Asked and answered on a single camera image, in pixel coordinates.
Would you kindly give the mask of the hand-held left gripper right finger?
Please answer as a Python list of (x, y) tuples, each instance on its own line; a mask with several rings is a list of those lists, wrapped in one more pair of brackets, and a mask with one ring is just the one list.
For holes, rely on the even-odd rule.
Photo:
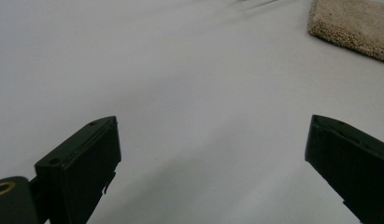
[(347, 123), (311, 118), (305, 160), (362, 224), (384, 224), (384, 143)]

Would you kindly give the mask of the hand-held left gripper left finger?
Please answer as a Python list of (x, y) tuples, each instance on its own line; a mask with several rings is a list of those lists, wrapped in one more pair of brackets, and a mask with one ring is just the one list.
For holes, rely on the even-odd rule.
[(35, 164), (51, 224), (86, 224), (121, 162), (117, 118), (94, 120)]

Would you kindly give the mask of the beige fluffy towel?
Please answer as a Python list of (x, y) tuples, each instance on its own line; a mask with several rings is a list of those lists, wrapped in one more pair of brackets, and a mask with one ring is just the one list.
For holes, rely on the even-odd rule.
[(375, 0), (312, 0), (310, 35), (384, 62), (384, 3)]

